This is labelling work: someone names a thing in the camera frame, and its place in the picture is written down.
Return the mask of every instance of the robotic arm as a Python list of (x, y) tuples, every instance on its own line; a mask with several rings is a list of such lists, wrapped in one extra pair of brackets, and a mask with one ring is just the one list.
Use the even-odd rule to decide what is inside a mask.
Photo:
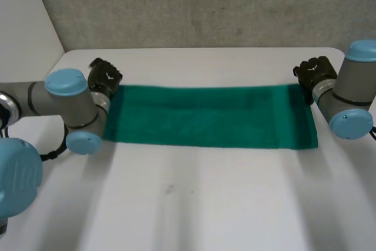
[(376, 41), (355, 41), (340, 73), (325, 56), (294, 68), (308, 103), (315, 102), (339, 138), (358, 139), (372, 131), (369, 108), (376, 95)]
[(22, 213), (35, 200), (43, 160), (56, 158), (66, 148), (81, 155), (99, 150), (110, 100), (123, 76), (100, 58), (90, 67), (88, 81), (77, 69), (63, 69), (45, 81), (0, 83), (0, 130), (7, 132), (7, 127), (26, 116), (60, 115), (65, 124), (60, 150), (42, 158), (22, 139), (0, 138), (0, 237), (6, 232), (8, 218)]

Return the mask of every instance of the white table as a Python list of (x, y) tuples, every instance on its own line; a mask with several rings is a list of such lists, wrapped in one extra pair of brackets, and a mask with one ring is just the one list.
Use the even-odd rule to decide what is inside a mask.
[[(297, 82), (293, 67), (331, 48), (81, 50), (54, 69), (85, 75), (96, 57), (122, 83), (252, 86)], [(313, 106), (316, 150), (104, 144), (43, 165), (37, 200), (9, 220), (1, 251), (375, 250), (376, 142), (339, 140)], [(41, 153), (62, 140), (59, 117), (27, 118), (11, 136)]]

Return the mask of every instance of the light blue joint cap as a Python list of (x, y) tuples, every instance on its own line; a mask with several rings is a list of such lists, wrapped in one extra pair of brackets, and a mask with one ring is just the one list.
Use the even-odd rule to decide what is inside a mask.
[(345, 57), (356, 62), (376, 62), (376, 41), (354, 41)]
[(335, 114), (329, 128), (339, 138), (358, 139), (368, 134), (374, 125), (372, 115), (364, 109), (349, 109)]
[(51, 73), (45, 81), (48, 92), (58, 96), (75, 96), (88, 88), (83, 73), (77, 69), (63, 69)]
[(72, 132), (66, 137), (65, 143), (70, 151), (87, 155), (99, 151), (102, 139), (91, 132)]
[(16, 216), (33, 203), (42, 174), (41, 156), (31, 144), (0, 139), (0, 219)]

